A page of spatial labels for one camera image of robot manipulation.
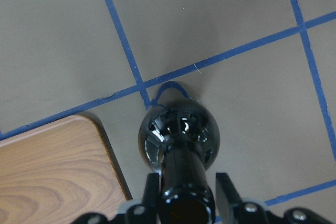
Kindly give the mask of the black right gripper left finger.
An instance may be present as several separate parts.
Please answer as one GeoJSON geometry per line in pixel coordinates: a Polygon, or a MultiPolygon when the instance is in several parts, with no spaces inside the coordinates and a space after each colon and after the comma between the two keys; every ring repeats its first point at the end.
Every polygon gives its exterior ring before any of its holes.
{"type": "Polygon", "coordinates": [[[149,173],[142,199],[133,201],[126,211],[126,223],[158,223],[159,185],[159,174],[149,173]]]}

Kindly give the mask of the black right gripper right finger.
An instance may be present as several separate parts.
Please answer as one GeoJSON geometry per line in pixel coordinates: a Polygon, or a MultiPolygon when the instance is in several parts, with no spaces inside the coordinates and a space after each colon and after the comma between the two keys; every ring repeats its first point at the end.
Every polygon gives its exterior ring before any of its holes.
{"type": "Polygon", "coordinates": [[[267,223],[266,211],[260,202],[242,198],[227,173],[216,173],[216,207],[222,223],[267,223]]]}

